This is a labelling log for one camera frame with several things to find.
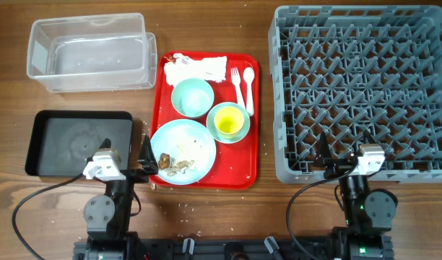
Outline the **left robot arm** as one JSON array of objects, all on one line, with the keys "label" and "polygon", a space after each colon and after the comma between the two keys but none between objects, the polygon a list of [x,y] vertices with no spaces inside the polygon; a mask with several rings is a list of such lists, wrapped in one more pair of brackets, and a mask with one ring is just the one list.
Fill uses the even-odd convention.
[{"label": "left robot arm", "polygon": [[111,148],[111,140],[104,139],[95,154],[87,159],[82,174],[88,180],[105,184],[105,193],[95,196],[84,206],[87,223],[87,242],[74,247],[76,260],[149,259],[150,254],[136,232],[129,231],[133,201],[139,198],[134,191],[137,183],[147,183],[158,174],[158,165],[152,151],[150,138],[144,137],[137,169],[121,170],[121,158]]}]

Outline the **white napkin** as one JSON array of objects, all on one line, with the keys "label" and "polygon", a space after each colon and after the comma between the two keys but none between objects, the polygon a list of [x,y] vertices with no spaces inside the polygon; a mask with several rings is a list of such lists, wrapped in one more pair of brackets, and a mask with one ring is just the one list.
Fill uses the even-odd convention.
[{"label": "white napkin", "polygon": [[168,85],[176,86],[185,79],[203,79],[221,83],[226,80],[226,56],[194,60],[182,53],[174,53],[164,65]]}]

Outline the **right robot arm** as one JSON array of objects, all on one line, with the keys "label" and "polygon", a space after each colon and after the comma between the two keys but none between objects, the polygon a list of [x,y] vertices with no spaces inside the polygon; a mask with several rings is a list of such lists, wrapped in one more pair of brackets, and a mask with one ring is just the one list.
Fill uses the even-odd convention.
[{"label": "right robot arm", "polygon": [[339,204],[347,221],[327,236],[327,259],[394,258],[393,243],[385,233],[392,229],[398,200],[390,191],[368,185],[368,178],[380,171],[384,160],[384,149],[366,131],[356,153],[338,160],[330,153],[326,134],[321,133],[313,164],[324,168],[326,181],[339,181]]}]

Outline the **yellow plastic cup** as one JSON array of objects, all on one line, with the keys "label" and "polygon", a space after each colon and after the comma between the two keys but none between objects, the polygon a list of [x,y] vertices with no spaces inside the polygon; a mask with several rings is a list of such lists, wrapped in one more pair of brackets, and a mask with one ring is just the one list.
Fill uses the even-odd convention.
[{"label": "yellow plastic cup", "polygon": [[219,134],[226,139],[234,138],[244,125],[243,113],[239,108],[226,106],[214,115],[214,125]]}]

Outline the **light blue bowl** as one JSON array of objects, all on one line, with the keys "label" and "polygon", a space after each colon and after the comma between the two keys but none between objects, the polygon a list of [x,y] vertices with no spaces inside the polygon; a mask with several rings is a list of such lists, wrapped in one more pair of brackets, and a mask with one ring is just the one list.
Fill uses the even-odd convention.
[{"label": "light blue bowl", "polygon": [[[219,132],[216,130],[215,123],[214,123],[214,118],[215,118],[216,112],[218,112],[219,109],[224,108],[226,106],[234,106],[236,108],[239,108],[242,111],[243,117],[245,119],[242,129],[232,139],[223,138],[219,134]],[[247,135],[247,133],[250,129],[250,125],[251,125],[250,117],[247,114],[246,110],[243,109],[242,107],[240,107],[239,104],[232,103],[232,102],[224,102],[224,103],[217,104],[216,106],[214,106],[210,110],[210,112],[208,112],[207,119],[206,119],[206,127],[209,130],[210,134],[213,136],[213,138],[216,139],[217,141],[219,141],[221,143],[225,143],[225,144],[233,144],[233,143],[236,143],[236,142],[239,142],[240,140],[242,140]]]}]

